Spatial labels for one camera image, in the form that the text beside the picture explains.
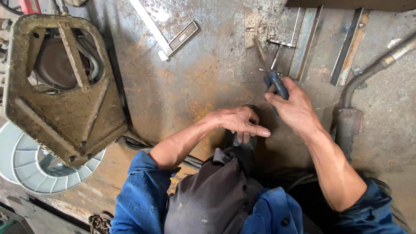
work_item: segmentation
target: white wire spool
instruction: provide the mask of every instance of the white wire spool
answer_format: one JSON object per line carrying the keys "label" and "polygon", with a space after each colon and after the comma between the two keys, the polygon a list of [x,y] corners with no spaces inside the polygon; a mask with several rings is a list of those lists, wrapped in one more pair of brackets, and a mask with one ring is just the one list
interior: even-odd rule
{"label": "white wire spool", "polygon": [[82,183],[100,164],[105,149],[80,167],[68,167],[14,124],[0,129],[0,175],[38,194],[55,194]]}

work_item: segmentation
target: forearm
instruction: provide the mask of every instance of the forearm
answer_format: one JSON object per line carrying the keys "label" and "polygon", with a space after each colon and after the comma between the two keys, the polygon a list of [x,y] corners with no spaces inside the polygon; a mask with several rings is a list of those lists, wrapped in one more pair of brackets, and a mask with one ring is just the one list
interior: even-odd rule
{"label": "forearm", "polygon": [[215,119],[204,118],[157,144],[149,156],[160,169],[175,169],[216,124]]}
{"label": "forearm", "polygon": [[367,186],[323,127],[301,135],[312,155],[319,185],[329,206],[343,211],[364,194]]}

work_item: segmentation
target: red object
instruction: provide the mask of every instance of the red object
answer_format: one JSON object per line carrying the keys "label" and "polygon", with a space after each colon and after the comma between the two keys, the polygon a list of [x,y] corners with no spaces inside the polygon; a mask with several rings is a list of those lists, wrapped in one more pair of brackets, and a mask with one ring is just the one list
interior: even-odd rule
{"label": "red object", "polygon": [[19,5],[26,14],[40,14],[40,7],[37,0],[19,0]]}

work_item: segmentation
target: man's right hand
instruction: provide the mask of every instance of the man's right hand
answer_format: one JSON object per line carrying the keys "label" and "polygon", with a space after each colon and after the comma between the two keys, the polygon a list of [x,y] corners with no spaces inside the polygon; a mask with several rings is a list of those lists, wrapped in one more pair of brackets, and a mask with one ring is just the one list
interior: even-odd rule
{"label": "man's right hand", "polygon": [[312,108],[311,100],[290,77],[282,78],[289,92],[289,100],[278,94],[266,93],[266,100],[276,107],[282,120],[289,125],[295,134],[305,137],[316,130],[322,130],[318,116]]}

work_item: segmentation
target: rusty steel floor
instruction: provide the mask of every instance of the rusty steel floor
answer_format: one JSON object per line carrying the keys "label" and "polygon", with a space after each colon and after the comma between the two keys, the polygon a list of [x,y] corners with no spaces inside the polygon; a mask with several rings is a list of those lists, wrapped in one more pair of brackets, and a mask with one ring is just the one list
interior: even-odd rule
{"label": "rusty steel floor", "polygon": [[[157,55],[160,47],[128,0],[90,0],[83,7],[70,8],[74,16],[96,24],[115,50],[135,134],[155,145],[211,111],[253,104],[260,108],[260,124],[272,131],[271,137],[259,143],[259,168],[269,172],[313,167],[302,140],[264,100],[266,88],[255,50],[245,49],[247,25],[259,25],[262,40],[290,41],[297,9],[283,7],[284,0],[141,1],[167,40],[192,19],[201,31],[170,61],[162,62]],[[323,10],[309,69],[300,83],[311,96],[312,105],[327,129],[342,91],[342,87],[330,84],[331,71],[352,15],[350,10]],[[371,12],[353,69],[363,70],[395,41],[414,32],[415,22],[416,11]],[[277,46],[267,46],[270,56],[274,56],[276,49]],[[293,50],[281,50],[278,70],[287,74]],[[413,229],[416,228],[415,61],[413,51],[369,79],[352,100],[353,106],[365,113],[364,132],[354,139],[352,164],[392,187],[393,198]],[[223,130],[213,131],[191,154],[208,158],[216,147],[221,147],[222,137]],[[112,211],[133,156],[133,151],[112,144],[97,172],[86,182],[61,194],[40,197],[77,214],[85,210]],[[191,173],[194,171],[184,168],[173,183]],[[1,201],[8,192],[9,189],[0,192]]]}

